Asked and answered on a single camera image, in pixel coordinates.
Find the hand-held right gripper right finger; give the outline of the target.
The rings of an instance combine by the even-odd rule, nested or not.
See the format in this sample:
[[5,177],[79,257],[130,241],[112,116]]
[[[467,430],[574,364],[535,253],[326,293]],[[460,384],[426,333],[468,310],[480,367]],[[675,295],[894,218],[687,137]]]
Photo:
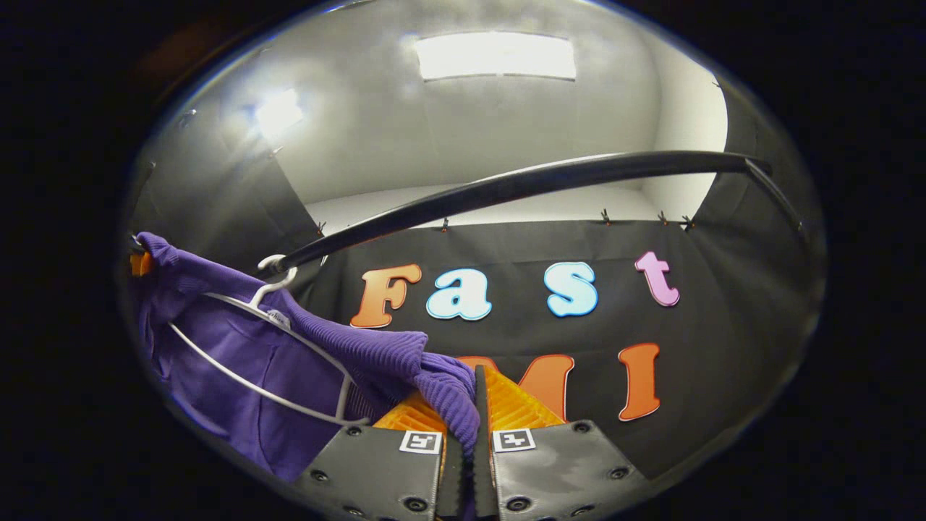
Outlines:
[[608,520],[653,495],[650,481],[591,420],[490,429],[488,384],[476,370],[473,451],[479,520]]

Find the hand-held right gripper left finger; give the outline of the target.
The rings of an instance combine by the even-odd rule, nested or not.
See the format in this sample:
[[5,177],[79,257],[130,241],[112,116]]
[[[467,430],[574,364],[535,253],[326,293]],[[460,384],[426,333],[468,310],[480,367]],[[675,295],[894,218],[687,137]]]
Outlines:
[[462,444],[419,392],[339,430],[294,484],[328,520],[464,518]]

